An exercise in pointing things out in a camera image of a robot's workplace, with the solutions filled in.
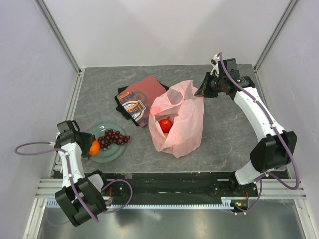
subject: gray countertop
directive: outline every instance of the gray countertop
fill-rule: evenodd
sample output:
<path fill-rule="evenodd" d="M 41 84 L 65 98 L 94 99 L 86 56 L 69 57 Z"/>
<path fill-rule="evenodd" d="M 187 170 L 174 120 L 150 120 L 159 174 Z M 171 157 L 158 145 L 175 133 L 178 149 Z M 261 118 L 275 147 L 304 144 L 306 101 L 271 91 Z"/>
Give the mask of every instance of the gray countertop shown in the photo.
<path fill-rule="evenodd" d="M 248 75 L 257 85 L 252 65 L 239 65 L 241 76 Z M 190 172 L 235 171 L 249 161 L 257 138 L 241 109 L 227 95 L 204 99 L 204 129 L 201 146 L 176 159 L 172 154 L 157 152 L 148 126 L 136 127 L 116 111 L 117 88 L 131 85 L 150 75 L 167 86 L 180 81 L 202 83 L 211 65 L 102 67 L 85 70 L 74 119 L 81 131 L 102 123 L 115 123 L 132 139 L 123 154 L 109 163 L 82 159 L 86 173 L 107 172 Z"/>

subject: plastic bag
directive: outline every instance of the plastic bag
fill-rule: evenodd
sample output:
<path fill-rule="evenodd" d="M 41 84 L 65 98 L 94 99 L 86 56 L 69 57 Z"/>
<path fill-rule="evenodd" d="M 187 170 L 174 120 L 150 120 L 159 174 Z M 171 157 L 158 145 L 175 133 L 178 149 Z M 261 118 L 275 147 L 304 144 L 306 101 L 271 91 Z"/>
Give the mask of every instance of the plastic bag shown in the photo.
<path fill-rule="evenodd" d="M 155 99 L 150 110 L 149 129 L 157 151 L 179 158 L 200 146 L 204 98 L 194 96 L 196 91 L 193 81 L 182 81 Z M 159 124 L 164 118 L 173 122 L 167 138 Z"/>

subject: orange fruit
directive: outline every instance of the orange fruit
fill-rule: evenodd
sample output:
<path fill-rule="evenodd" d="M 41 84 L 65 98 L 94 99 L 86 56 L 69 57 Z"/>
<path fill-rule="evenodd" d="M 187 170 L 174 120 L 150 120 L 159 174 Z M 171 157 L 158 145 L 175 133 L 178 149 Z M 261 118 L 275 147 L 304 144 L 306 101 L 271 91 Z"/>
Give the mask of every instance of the orange fruit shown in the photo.
<path fill-rule="evenodd" d="M 92 146 L 90 148 L 90 151 L 88 152 L 88 155 L 90 156 L 95 156 L 99 153 L 100 151 L 100 144 L 97 140 L 92 142 Z"/>

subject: white wall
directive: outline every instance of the white wall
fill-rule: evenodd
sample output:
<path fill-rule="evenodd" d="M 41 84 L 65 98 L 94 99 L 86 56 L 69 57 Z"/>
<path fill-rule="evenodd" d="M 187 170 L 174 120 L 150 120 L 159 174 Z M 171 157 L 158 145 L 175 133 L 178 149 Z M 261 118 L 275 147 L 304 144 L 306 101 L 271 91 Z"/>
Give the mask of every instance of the white wall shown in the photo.
<path fill-rule="evenodd" d="M 76 74 L 33 0 L 2 1 L 0 32 L 0 238 L 20 239 L 52 155 L 14 148 L 55 139 Z"/>
<path fill-rule="evenodd" d="M 299 1 L 259 71 L 273 115 L 298 141 L 295 158 L 319 223 L 319 1 Z"/>
<path fill-rule="evenodd" d="M 289 0 L 45 0 L 81 67 L 256 63 Z"/>

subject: gray floor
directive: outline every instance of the gray floor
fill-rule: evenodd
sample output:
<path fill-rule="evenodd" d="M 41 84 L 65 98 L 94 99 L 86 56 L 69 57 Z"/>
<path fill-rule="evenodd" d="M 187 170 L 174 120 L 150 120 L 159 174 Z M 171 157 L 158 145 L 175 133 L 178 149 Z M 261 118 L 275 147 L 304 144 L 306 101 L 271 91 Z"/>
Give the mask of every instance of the gray floor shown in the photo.
<path fill-rule="evenodd" d="M 48 210 L 52 223 L 67 219 L 59 208 Z M 75 228 L 43 220 L 39 239 L 305 239 L 293 201 L 260 201 L 245 216 L 221 210 L 125 209 L 99 215 Z"/>
<path fill-rule="evenodd" d="M 161 83 L 172 86 L 194 80 L 199 87 L 211 65 L 142 66 L 87 68 L 76 106 L 74 119 L 81 131 L 102 123 L 115 123 L 132 137 L 124 153 L 109 163 L 83 160 L 84 171 L 102 172 L 180 172 L 235 171 L 249 161 L 257 143 L 256 135 L 241 109 L 229 96 L 205 99 L 204 130 L 201 146 L 184 157 L 157 152 L 148 127 L 136 127 L 116 111 L 117 88 L 128 86 L 155 75 Z M 257 84 L 252 65 L 239 65 L 240 74 Z"/>

